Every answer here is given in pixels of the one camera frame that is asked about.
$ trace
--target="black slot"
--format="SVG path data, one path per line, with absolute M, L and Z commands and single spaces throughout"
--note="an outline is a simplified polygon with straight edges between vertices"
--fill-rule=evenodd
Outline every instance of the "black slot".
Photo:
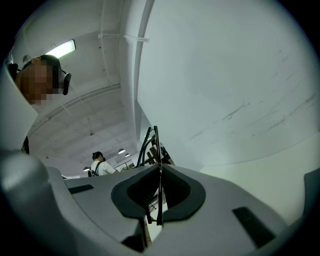
M 275 238 L 275 235 L 247 207 L 240 207 L 232 212 L 258 248 Z
M 82 186 L 71 187 L 71 188 L 69 188 L 69 191 L 71 194 L 76 194 L 79 192 L 91 190 L 93 188 L 94 188 L 93 186 L 91 186 L 90 184 L 87 184 L 87 185 L 82 185 Z

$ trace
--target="ceiling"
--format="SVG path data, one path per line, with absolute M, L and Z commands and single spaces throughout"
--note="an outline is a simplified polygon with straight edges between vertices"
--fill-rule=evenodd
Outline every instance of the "ceiling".
M 98 38 L 101 26 L 104 34 L 118 34 L 123 5 L 121 0 L 48 1 L 21 28 L 12 52 L 19 67 L 25 55 L 43 55 L 71 39 L 76 46 L 59 58 L 72 75 L 68 95 L 33 106 L 38 117 L 28 134 L 32 155 L 89 165 L 95 151 L 117 163 L 125 159 L 120 148 L 132 156 L 137 152 L 122 103 L 118 38 Z

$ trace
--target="white curved panel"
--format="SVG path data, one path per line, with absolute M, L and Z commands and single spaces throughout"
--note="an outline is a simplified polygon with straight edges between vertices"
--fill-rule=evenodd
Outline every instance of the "white curved panel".
M 318 131 L 318 60 L 276 2 L 155 1 L 145 37 L 138 102 L 177 165 L 250 161 Z

